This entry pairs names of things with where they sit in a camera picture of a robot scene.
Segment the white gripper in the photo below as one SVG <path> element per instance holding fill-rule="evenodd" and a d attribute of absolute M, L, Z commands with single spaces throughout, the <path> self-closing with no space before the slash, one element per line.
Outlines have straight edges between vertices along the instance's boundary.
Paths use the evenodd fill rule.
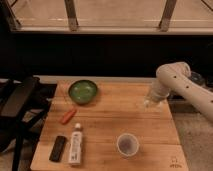
<path fill-rule="evenodd" d="M 169 93 L 170 89 L 167 86 L 159 81 L 154 81 L 144 98 L 144 106 L 147 108 L 159 106 L 169 96 Z"/>

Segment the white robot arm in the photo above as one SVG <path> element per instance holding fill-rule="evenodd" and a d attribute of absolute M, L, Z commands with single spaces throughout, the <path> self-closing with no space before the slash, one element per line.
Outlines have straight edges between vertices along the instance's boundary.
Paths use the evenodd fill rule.
<path fill-rule="evenodd" d="M 156 79 L 145 96 L 144 106 L 157 106 L 171 91 L 176 92 L 213 123 L 213 92 L 192 82 L 190 66 L 186 62 L 161 65 L 156 70 Z"/>

